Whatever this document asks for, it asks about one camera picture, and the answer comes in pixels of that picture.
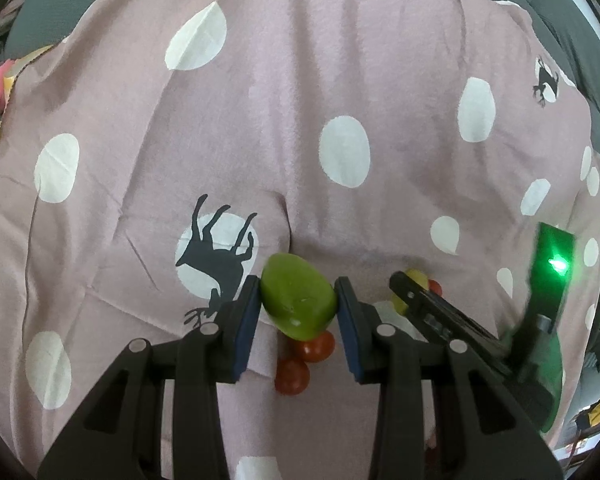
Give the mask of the red tomato beside back fruit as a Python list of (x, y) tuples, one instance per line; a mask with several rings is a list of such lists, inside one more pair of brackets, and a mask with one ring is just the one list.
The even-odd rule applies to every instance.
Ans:
[(443, 296), (442, 287), (441, 287), (441, 285), (437, 281), (435, 281), (435, 280), (429, 280), (428, 281), (428, 287), (429, 287), (430, 292), (433, 292), (434, 294), (436, 294), (436, 295), (438, 295), (440, 297)]

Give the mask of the red tomato bottom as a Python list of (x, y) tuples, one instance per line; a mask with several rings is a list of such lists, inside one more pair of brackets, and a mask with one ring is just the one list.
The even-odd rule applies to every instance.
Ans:
[(283, 396), (296, 396), (306, 390), (310, 371), (306, 362), (297, 358), (280, 359), (277, 362), (275, 390)]

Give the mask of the pink polka dot cloth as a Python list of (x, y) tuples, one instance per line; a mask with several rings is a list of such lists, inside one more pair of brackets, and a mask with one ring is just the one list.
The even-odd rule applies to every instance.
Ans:
[(497, 335), (541, 222), (573, 232), (577, 390), (600, 293), (590, 102), (509, 0), (96, 0), (0, 131), (0, 436), (35, 472), (132, 339), (210, 318), (276, 252), (390, 307), (417, 269)]

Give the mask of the red tomato middle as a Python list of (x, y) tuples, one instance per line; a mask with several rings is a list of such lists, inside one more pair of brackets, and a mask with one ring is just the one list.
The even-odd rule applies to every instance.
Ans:
[(326, 361), (334, 353), (335, 347), (335, 337), (328, 330), (325, 330), (311, 340), (293, 340), (290, 343), (290, 348), (294, 356), (306, 363)]

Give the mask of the green plastic basket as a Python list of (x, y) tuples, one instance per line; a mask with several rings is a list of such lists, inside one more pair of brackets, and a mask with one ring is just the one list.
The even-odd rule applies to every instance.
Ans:
[(547, 434), (554, 425), (560, 402), (562, 402), (562, 387), (564, 386), (564, 367), (562, 366), (562, 348), (558, 333), (554, 333), (548, 340), (542, 355), (539, 376), (541, 385), (550, 393), (550, 414), (548, 414), (541, 431)]

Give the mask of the green fruit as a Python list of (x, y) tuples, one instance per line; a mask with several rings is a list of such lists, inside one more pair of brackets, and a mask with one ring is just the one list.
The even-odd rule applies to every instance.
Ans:
[(332, 284), (296, 255), (279, 252), (268, 258), (260, 277), (260, 292), (274, 325), (293, 340), (316, 338), (337, 312)]

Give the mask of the yellow-green fruit at back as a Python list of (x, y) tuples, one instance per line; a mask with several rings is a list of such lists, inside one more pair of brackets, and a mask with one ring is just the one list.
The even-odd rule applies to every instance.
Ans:
[(411, 300), (423, 290), (429, 289), (429, 278), (424, 271), (407, 269), (394, 272), (390, 276), (389, 287), (394, 310), (404, 316)]

